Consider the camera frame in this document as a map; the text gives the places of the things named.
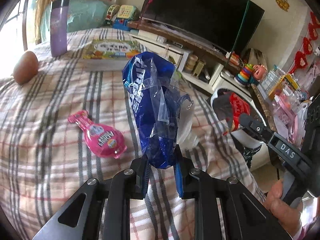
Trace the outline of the person's right hand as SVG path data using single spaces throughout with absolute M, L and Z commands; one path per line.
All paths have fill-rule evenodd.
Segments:
M 301 226 L 301 211 L 303 204 L 292 208 L 281 200 L 283 194 L 283 179 L 278 180 L 270 189 L 264 201 L 264 207 L 274 215 L 281 226 L 290 234 L 295 235 Z

